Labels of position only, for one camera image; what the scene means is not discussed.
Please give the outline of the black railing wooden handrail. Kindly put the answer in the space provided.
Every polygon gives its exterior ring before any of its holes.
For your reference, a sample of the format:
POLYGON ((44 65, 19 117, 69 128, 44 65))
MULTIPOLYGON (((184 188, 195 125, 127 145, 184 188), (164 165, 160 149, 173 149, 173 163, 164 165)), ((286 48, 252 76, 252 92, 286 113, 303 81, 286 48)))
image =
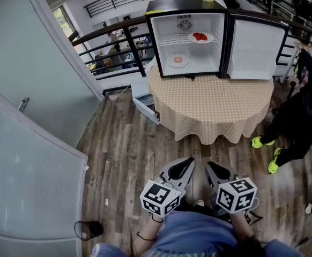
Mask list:
MULTIPOLYGON (((305 27, 304 25, 301 25, 297 22, 281 19, 279 17, 271 16, 265 13, 259 13, 255 11, 247 11, 247 10, 241 10, 241 9, 224 9, 222 12, 224 14, 227 14, 228 17, 230 17, 231 15, 235 15, 237 17, 245 17, 247 19, 250 19, 251 21, 258 22, 258 23, 264 22, 264 23, 271 24, 271 25, 282 24, 285 26, 286 29, 291 29, 291 28, 298 29, 306 33, 306 36, 301 37, 301 36, 289 35, 288 33, 286 33, 284 38, 286 39, 290 37, 290 38, 298 40, 300 43, 312 45, 312 29, 305 27)), ((130 49, 125 50, 125 51, 120 51, 115 54, 108 54, 108 55, 99 57, 97 59, 90 60, 88 62, 85 62, 85 65, 95 63, 99 60, 104 60, 106 58, 111 58, 111 57, 115 57, 118 55, 126 54, 128 52, 132 52, 134 56, 137 57, 137 59, 134 59, 132 61, 118 63, 118 64, 110 65, 110 66, 97 67, 96 69, 92 69, 91 74, 96 81, 140 72, 142 69, 142 63, 146 61, 150 61, 152 59, 151 57, 141 58, 138 52, 142 50, 155 49, 155 44, 151 44, 145 47, 138 47, 134 42, 135 39, 150 36, 151 30, 149 29, 147 33, 139 33, 135 36, 132 36, 131 32, 129 31, 130 27, 134 27, 143 23, 147 23, 147 17, 148 15, 144 15, 141 17, 119 22, 119 23, 110 25, 108 27, 104 27, 102 29, 91 32, 85 36, 80 37, 77 40, 75 40, 75 37, 78 35, 77 33, 73 33, 69 37, 69 39, 71 40, 71 44, 74 47, 76 47, 80 44, 96 39, 100 36, 111 33, 113 31, 118 31, 120 29, 123 31, 124 37, 122 39, 114 41, 112 43, 102 44, 100 46, 97 46, 93 49, 84 51, 79 54, 79 56, 82 56, 82 55, 89 54, 91 52, 97 51, 99 49, 102 49, 108 46, 113 46, 118 43, 127 42, 130 49)))

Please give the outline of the person's blue shirt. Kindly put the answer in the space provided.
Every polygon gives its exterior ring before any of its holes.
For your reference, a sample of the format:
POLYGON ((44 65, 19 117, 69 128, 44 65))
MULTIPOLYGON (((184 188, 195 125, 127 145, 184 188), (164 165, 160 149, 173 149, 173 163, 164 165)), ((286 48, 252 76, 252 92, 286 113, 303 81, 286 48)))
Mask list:
MULTIPOLYGON (((90 257, 131 257, 118 247, 96 244, 90 257)), ((239 241, 233 226, 218 218, 192 211, 173 211, 164 218, 157 239, 141 257, 303 257, 273 239, 262 245, 253 235, 239 241)))

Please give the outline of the black metal walkway railing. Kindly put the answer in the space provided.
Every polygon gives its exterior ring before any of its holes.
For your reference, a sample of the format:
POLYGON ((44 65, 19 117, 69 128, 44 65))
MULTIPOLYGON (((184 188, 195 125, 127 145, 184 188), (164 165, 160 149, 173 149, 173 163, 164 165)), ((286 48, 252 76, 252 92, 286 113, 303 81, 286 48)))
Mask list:
POLYGON ((247 0, 261 10, 312 29, 312 0, 247 0))

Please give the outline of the person's right forearm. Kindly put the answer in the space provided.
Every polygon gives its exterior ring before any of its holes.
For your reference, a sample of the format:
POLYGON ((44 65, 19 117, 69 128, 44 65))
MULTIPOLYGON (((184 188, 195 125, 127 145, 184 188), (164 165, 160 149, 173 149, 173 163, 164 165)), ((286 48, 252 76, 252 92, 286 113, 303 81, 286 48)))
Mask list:
POLYGON ((244 241, 254 235, 242 211, 230 214, 231 224, 239 241, 244 241))

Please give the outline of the frosted glass panel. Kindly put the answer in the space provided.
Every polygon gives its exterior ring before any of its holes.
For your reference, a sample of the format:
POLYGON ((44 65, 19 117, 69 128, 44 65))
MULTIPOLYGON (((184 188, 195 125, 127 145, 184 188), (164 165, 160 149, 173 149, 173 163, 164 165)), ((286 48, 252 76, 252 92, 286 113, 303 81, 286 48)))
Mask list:
POLYGON ((0 94, 0 257, 82 257, 86 163, 0 94))

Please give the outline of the beige checkered tablecloth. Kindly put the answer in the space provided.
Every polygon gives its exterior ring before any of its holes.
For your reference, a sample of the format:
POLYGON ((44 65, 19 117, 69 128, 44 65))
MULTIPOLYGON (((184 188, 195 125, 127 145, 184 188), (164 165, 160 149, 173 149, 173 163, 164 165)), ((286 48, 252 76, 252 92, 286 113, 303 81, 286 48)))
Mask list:
POLYGON ((266 116, 274 90, 273 80, 161 78, 156 65, 147 77, 160 124, 177 141, 194 134, 204 145, 220 135, 231 143, 250 137, 266 116))

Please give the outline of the black mini fridge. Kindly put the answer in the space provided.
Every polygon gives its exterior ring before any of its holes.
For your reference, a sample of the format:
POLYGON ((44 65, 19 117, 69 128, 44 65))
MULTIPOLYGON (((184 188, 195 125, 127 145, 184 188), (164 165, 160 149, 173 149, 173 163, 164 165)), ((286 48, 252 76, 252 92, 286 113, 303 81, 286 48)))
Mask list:
POLYGON ((162 78, 215 75, 237 80, 270 80, 273 77, 289 29, 282 24, 258 23, 235 15, 228 17, 222 12, 224 9, 228 8, 215 1, 149 2, 146 11, 163 10, 147 17, 162 78), (218 43, 159 46, 162 37, 194 32, 209 33, 218 43), (185 67, 173 68, 167 64, 169 57, 177 54, 189 59, 185 67))

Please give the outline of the white cabinet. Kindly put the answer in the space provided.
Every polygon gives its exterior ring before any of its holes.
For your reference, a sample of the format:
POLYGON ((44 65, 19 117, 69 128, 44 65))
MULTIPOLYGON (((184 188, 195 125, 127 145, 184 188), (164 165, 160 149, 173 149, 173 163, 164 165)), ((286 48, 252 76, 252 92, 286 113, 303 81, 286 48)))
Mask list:
POLYGON ((131 85, 132 101, 137 109, 149 120, 159 125, 158 113, 152 106, 154 105, 153 95, 148 90, 147 82, 134 82, 131 85))

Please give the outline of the window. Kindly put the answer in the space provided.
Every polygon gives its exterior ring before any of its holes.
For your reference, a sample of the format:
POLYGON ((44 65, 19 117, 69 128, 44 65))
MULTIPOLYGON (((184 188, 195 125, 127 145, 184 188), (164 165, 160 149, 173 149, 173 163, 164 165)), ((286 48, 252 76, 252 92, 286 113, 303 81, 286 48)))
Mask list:
POLYGON ((63 6, 56 8, 53 15, 67 37, 75 32, 75 28, 63 6))

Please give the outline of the person's left forearm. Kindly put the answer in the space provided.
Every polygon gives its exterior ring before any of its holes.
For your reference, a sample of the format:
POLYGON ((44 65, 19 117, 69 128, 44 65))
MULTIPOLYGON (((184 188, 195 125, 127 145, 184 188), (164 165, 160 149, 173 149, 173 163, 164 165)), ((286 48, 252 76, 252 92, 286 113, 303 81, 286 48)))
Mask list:
MULTIPOLYGON (((139 231, 140 235, 146 239, 157 239, 158 232, 164 223, 164 218, 151 213, 146 223, 139 231)), ((152 248, 155 241, 144 241, 136 234, 131 238, 131 257, 141 257, 145 252, 152 248)))

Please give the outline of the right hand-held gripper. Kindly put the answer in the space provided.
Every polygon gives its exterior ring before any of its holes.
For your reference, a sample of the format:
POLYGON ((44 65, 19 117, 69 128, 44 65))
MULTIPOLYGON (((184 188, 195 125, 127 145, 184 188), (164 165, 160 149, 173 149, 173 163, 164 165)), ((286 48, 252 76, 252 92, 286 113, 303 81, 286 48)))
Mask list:
POLYGON ((217 216, 235 214, 253 206, 257 187, 249 177, 237 179, 239 174, 234 169, 212 161, 205 164, 205 174, 212 189, 217 190, 211 202, 217 216))

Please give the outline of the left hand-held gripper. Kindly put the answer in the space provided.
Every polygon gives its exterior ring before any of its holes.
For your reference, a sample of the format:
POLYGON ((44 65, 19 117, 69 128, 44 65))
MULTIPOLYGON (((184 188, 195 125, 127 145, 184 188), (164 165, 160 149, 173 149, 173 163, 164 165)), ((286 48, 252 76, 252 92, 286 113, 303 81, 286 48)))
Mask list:
POLYGON ((148 180, 141 195, 142 208, 157 216, 166 216, 174 210, 186 194, 195 168, 193 157, 183 157, 167 163, 161 174, 148 180))

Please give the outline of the white plate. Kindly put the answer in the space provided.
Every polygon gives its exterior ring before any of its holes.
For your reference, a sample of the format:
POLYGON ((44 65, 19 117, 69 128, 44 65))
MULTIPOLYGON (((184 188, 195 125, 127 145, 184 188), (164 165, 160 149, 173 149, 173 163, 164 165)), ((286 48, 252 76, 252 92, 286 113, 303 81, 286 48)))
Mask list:
POLYGON ((188 63, 189 63, 189 59, 188 59, 185 55, 181 55, 181 54, 171 55, 171 56, 169 57, 169 59, 167 60, 167 64, 168 64, 170 67, 173 67, 173 68, 185 67, 188 63), (176 57, 176 56, 182 57, 183 62, 182 62, 182 63, 179 63, 179 64, 174 63, 174 57, 176 57))
POLYGON ((211 34, 209 33, 203 33, 204 35, 207 36, 207 40, 200 40, 200 41, 197 41, 196 38, 193 36, 193 33, 189 34, 188 35, 188 39, 191 41, 191 42, 194 42, 194 43, 210 43, 210 42, 213 42, 214 40, 214 36, 212 36, 211 34))

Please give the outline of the black wrist band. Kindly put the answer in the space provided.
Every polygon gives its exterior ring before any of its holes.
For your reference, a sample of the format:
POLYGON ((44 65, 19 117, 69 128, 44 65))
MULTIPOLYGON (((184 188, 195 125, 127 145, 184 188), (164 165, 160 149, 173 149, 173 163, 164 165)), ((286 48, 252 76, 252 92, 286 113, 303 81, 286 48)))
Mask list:
POLYGON ((140 239, 142 239, 142 240, 144 240, 144 241, 155 241, 155 240, 156 240, 156 238, 154 238, 154 239, 146 239, 146 238, 143 238, 143 237, 140 235, 140 232, 137 232, 136 235, 137 235, 140 239))

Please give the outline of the frosted glass door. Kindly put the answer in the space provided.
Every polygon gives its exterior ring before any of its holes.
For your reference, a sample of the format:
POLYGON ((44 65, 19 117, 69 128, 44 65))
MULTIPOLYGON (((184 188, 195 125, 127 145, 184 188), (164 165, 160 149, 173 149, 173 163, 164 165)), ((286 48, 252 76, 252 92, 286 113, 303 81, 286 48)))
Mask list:
POLYGON ((102 95, 46 0, 0 0, 0 93, 75 147, 102 95))

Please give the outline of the black mesh waste bin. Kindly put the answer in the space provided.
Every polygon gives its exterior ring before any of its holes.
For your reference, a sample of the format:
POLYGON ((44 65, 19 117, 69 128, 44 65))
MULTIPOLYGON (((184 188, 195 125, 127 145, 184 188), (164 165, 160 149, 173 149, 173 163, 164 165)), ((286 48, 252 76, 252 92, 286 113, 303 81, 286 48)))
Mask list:
POLYGON ((89 241, 103 234, 103 226, 98 221, 77 221, 73 228, 76 236, 82 241, 89 241))

